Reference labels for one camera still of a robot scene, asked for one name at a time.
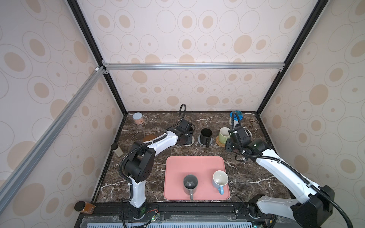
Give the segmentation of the multicolour woven coaster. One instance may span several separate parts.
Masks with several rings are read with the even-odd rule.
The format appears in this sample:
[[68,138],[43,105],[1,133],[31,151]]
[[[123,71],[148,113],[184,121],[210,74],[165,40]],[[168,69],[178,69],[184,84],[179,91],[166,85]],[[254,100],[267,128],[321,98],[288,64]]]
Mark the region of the multicolour woven coaster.
[[189,144],[185,144],[184,146],[192,146],[194,144],[194,141],[191,141]]

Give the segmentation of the green mug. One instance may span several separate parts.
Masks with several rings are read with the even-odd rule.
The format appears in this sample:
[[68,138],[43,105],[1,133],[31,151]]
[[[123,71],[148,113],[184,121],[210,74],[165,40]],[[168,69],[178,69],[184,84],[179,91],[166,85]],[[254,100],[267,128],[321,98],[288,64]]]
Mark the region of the green mug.
[[230,130],[230,128],[223,127],[223,128],[220,129],[219,135],[220,136],[226,136],[226,137],[229,137],[230,138],[229,130]]

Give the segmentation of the black mug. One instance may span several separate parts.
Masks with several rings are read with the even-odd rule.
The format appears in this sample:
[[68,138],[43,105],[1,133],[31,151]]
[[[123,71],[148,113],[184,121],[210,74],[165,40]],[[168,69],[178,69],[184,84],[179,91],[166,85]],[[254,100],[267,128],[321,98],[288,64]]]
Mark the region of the black mug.
[[204,137],[212,137],[213,135],[213,132],[211,129],[208,129],[208,128],[204,128],[201,130],[201,133],[200,135],[204,136]]
[[191,126],[190,129],[187,131],[186,135],[190,137],[193,135],[194,132],[195,132],[195,128],[193,126]]

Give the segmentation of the blue woven coaster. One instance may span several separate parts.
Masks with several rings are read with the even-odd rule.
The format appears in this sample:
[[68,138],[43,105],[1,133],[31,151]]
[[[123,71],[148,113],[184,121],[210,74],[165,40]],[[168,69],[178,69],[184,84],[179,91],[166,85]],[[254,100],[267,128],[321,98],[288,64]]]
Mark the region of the blue woven coaster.
[[212,142],[213,142],[212,137],[204,137],[202,135],[198,136],[198,143],[200,145],[203,145],[203,146],[205,146],[205,147],[208,148],[208,147],[210,147],[210,145],[212,144]]

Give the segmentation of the brown wooden coaster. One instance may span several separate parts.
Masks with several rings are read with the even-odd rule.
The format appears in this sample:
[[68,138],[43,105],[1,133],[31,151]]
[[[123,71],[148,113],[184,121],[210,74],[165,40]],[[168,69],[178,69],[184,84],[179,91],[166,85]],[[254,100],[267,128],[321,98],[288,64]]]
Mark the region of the brown wooden coaster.
[[147,141],[151,141],[153,139],[155,139],[157,136],[152,134],[152,135],[146,135],[144,138],[143,138],[143,142],[147,142]]

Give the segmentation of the blue handled white mug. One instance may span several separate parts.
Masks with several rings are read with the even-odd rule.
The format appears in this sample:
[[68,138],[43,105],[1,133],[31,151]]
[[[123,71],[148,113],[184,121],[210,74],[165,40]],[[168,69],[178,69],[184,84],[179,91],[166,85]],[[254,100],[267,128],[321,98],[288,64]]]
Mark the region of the blue handled white mug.
[[215,171],[213,174],[213,180],[212,180],[212,184],[213,186],[218,190],[220,195],[224,194],[224,186],[227,185],[228,183],[228,175],[226,174],[226,172],[218,170]]

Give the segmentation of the grey mug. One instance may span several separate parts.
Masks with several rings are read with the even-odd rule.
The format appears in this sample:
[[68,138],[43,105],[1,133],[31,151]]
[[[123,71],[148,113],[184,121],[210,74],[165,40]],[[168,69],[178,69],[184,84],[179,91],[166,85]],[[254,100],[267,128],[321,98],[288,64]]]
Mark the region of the grey mug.
[[198,186],[197,177],[192,174],[185,176],[183,186],[184,192],[190,197],[190,200],[194,200],[194,194],[196,193]]

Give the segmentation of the rattan woven coaster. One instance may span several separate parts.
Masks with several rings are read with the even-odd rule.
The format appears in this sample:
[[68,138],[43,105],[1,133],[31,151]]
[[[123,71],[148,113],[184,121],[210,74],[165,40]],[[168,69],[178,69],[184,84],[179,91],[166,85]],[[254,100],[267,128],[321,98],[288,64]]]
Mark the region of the rattan woven coaster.
[[217,136],[216,137],[216,143],[219,147],[225,147],[227,140],[229,139],[229,137],[226,136]]

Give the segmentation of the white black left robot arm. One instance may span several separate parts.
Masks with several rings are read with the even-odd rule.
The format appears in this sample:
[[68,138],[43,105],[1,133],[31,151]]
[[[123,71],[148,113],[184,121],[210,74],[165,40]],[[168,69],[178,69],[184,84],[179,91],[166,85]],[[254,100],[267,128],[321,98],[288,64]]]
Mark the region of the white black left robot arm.
[[143,217],[145,213],[145,181],[152,172],[155,157],[169,147],[194,143],[195,126],[185,120],[186,110],[186,104],[182,104],[179,110],[180,120],[165,129],[162,135],[145,142],[134,142],[130,152],[119,164],[119,175],[128,181],[130,187],[130,196],[126,201],[137,218]]

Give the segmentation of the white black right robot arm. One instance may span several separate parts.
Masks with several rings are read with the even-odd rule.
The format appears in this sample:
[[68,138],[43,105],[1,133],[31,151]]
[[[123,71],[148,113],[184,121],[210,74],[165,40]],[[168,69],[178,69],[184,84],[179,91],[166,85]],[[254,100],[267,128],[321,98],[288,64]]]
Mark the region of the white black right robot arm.
[[319,228],[337,210],[347,227],[353,227],[349,216],[335,203],[335,192],[331,187],[321,187],[306,178],[264,141],[252,141],[249,130],[241,125],[240,117],[235,111],[232,112],[228,133],[230,138],[225,144],[226,151],[240,154],[264,167],[294,196],[292,199],[281,199],[257,194],[247,205],[247,211],[253,219],[259,219],[263,214],[273,214],[292,219],[303,228]]

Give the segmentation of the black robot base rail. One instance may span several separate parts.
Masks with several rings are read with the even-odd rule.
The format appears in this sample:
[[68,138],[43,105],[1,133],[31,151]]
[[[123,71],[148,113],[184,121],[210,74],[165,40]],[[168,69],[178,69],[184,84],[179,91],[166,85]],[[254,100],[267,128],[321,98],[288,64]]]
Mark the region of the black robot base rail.
[[278,216],[249,215],[247,202],[158,202],[147,203],[138,217],[128,203],[96,203],[92,215],[80,214],[76,228],[101,227],[102,224],[120,228],[273,228]]

